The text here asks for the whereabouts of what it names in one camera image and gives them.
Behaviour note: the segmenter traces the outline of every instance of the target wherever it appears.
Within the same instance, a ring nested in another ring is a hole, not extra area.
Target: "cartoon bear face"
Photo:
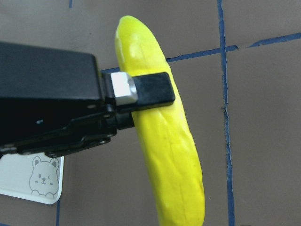
[[[41,161],[41,158],[36,156],[32,161],[32,165],[32,176],[29,179],[32,194],[54,197],[53,195],[57,193],[59,187],[57,178],[58,159]]]

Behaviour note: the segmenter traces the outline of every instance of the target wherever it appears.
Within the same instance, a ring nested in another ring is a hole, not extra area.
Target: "brown tile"
[[[54,226],[56,221],[56,203],[46,205],[0,195],[0,210],[0,224],[10,226]]]
[[[252,44],[301,31],[298,0],[224,0],[227,45]]]
[[[301,40],[229,52],[237,225],[301,222]]]
[[[114,36],[132,15],[158,38],[166,57],[216,48],[216,2],[136,0],[9,1],[0,9],[0,40],[93,53],[100,69],[117,67]]]

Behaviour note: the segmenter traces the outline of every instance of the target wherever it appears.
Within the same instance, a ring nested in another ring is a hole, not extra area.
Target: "toy banana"
[[[132,116],[143,150],[161,226],[201,226],[205,216],[202,170],[171,69],[151,31],[132,16],[115,37],[120,69],[131,76],[167,72],[175,102]]]

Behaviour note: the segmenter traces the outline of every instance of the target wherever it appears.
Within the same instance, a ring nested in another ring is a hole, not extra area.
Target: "floor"
[[[155,34],[200,156],[205,226],[301,222],[301,1],[0,0],[0,41],[89,52],[116,71],[114,33]],[[65,157],[53,205],[0,195],[0,226],[158,225],[135,129]]]

